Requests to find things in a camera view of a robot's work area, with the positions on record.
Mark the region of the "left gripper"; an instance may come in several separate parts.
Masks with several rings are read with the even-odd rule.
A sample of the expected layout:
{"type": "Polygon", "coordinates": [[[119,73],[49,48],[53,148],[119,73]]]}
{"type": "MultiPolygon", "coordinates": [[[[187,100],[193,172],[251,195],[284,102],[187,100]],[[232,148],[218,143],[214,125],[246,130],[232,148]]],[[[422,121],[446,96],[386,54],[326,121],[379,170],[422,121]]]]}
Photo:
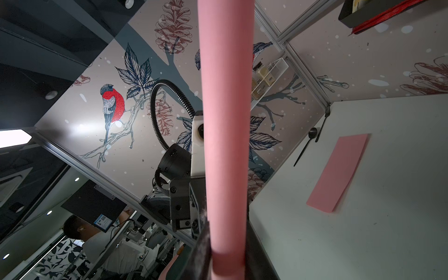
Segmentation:
{"type": "Polygon", "coordinates": [[[177,178],[170,182],[170,215],[174,231],[190,229],[192,238],[199,238],[206,220],[205,183],[205,177],[177,178]]]}

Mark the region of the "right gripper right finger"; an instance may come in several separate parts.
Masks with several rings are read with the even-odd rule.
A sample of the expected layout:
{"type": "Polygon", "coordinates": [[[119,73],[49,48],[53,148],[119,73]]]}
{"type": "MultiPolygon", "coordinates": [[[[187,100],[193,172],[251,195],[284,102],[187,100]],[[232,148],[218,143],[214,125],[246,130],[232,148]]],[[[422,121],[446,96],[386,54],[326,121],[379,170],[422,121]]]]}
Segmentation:
{"type": "Polygon", "coordinates": [[[246,280],[279,280],[279,276],[268,257],[254,227],[247,221],[246,253],[245,253],[245,279],[246,280]]]}

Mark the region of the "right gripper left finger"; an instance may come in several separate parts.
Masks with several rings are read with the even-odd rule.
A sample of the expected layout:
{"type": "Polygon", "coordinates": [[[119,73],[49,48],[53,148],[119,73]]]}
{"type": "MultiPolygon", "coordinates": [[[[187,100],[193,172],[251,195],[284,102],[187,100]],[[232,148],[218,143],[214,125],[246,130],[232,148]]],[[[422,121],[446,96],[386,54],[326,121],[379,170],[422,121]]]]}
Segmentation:
{"type": "Polygon", "coordinates": [[[180,279],[210,280],[211,258],[210,224],[205,224],[180,279]]]}

